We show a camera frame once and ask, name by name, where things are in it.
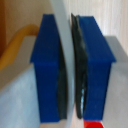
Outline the blue tipped gripper right finger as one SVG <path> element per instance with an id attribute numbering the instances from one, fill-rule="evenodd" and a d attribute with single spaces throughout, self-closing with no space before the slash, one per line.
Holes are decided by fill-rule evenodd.
<path id="1" fill-rule="evenodd" d="M 128 56 L 93 17 L 71 17 L 77 116 L 84 128 L 128 128 Z"/>

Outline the blue tipped gripper left finger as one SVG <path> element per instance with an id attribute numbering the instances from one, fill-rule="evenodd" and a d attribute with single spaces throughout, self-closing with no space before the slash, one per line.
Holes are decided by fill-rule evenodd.
<path id="1" fill-rule="evenodd" d="M 54 16 L 44 15 L 38 36 L 25 37 L 14 63 L 0 71 L 0 128 L 60 121 L 59 48 Z"/>

